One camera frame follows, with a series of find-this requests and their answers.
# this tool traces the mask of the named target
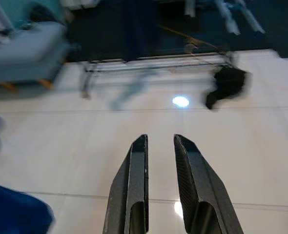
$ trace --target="light blue sofa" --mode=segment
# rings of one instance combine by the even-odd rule
[[[65,33],[56,22],[35,23],[30,30],[14,33],[8,44],[0,44],[0,83],[49,83],[70,48]]]

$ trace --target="dark carpet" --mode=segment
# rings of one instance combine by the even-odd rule
[[[225,30],[224,21],[214,7],[197,11],[196,18],[183,16],[184,3],[158,4],[159,24],[204,40],[223,50],[257,50],[272,48],[282,57],[288,57],[288,0],[246,0],[249,8],[263,26],[266,34],[254,32],[239,11],[233,11],[241,34],[236,36]],[[120,59],[125,46],[121,7],[118,1],[101,2],[96,8],[73,11],[75,20],[68,26],[69,40],[81,50],[70,54],[71,61]],[[184,54],[186,39],[160,29],[160,39],[154,50],[146,56]],[[198,52],[212,52],[209,46]]]

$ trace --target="white tile floor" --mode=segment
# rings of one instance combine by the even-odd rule
[[[201,101],[210,74],[195,69],[104,74],[85,100],[81,70],[67,64],[53,91],[26,85],[0,94],[0,185],[47,202],[52,234],[100,234],[112,179],[132,141],[148,134],[149,233],[182,234],[174,212],[179,133],[223,180],[244,233],[288,234],[288,59],[239,55],[239,67],[253,75],[250,91],[218,112]],[[172,104],[178,94],[189,98],[186,109]]]

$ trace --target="wooden chair leg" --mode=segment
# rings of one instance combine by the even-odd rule
[[[2,82],[2,83],[0,83],[0,86],[3,87],[4,89],[7,89],[8,91],[10,91],[12,93],[16,93],[17,92],[16,87],[13,84],[11,84],[11,83]]]
[[[43,85],[46,89],[53,89],[53,84],[49,80],[46,79],[39,79],[38,82]]]

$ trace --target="sofa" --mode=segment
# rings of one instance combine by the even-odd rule
[[[0,43],[0,84],[36,80],[52,88],[51,80],[70,48],[65,33],[60,23],[39,22]]]

